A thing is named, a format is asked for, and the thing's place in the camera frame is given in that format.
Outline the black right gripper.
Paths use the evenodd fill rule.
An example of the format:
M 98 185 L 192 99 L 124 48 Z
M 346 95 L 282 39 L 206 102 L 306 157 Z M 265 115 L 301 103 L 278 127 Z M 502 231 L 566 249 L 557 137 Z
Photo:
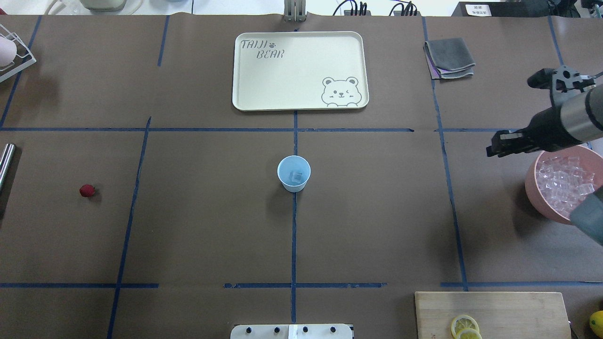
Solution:
M 488 157 L 533 153 L 538 150 L 556 152 L 566 146 L 566 132 L 562 128 L 560 112 L 550 107 L 535 114 L 527 127 L 512 132 L 501 129 L 486 147 Z

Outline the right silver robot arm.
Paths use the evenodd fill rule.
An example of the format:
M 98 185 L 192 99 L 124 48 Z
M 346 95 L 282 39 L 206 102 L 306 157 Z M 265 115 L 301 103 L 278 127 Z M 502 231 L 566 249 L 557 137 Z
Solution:
M 496 131 L 487 146 L 488 157 L 536 151 L 559 152 L 602 138 L 603 90 L 601 86 L 567 99 L 560 107 L 535 114 L 527 127 Z M 570 214 L 570 221 L 597 244 L 603 243 L 602 189 L 588 194 Z

